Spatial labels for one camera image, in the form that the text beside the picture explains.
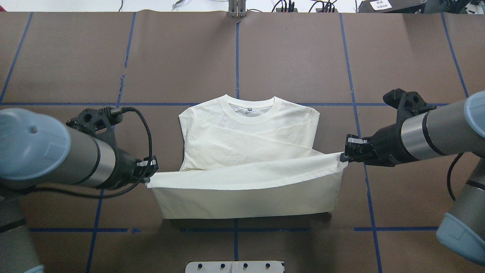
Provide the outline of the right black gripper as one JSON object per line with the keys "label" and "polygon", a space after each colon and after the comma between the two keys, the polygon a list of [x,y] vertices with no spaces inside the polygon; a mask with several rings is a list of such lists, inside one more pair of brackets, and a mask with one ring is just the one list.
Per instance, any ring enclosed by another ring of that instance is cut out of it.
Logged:
{"label": "right black gripper", "polygon": [[381,128],[374,135],[366,138],[346,135],[345,162],[359,162],[371,166],[396,166],[418,161],[405,148],[401,129],[405,121],[435,110],[436,106],[426,103],[418,92],[406,92],[400,88],[384,94],[383,102],[397,110],[396,123]]}

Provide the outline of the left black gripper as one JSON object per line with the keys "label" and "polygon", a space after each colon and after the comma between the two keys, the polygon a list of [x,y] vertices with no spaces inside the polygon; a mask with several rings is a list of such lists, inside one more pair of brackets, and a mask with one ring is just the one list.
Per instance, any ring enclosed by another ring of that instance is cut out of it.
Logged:
{"label": "left black gripper", "polygon": [[[123,114],[135,112],[142,121],[148,136],[148,157],[140,160],[121,150],[116,143],[114,126],[123,121]],[[133,107],[99,110],[87,108],[78,116],[66,122],[69,128],[89,135],[96,147],[97,159],[89,174],[75,185],[96,189],[116,190],[128,184],[149,182],[159,169],[153,155],[152,136],[146,120]]]}

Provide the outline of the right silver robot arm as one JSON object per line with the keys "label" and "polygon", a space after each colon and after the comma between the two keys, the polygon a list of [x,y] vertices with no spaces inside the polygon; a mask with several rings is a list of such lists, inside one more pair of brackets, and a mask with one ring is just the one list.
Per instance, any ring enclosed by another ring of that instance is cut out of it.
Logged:
{"label": "right silver robot arm", "polygon": [[418,92],[394,89],[383,102],[397,111],[396,122],[374,135],[346,135],[341,162],[371,166],[400,164],[471,152],[480,158],[461,195],[438,227],[438,241],[459,256],[484,266],[485,92],[436,107]]}

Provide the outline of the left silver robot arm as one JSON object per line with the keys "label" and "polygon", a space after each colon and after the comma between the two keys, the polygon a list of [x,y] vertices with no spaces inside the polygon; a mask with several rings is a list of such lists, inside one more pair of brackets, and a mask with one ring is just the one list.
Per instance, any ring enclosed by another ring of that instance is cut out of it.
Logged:
{"label": "left silver robot arm", "polygon": [[[149,155],[137,159],[116,143],[114,126],[137,114]],[[20,198],[51,192],[103,200],[147,183],[159,169],[152,136],[133,107],[87,108],[66,123],[22,108],[1,110],[1,272],[43,273]]]}

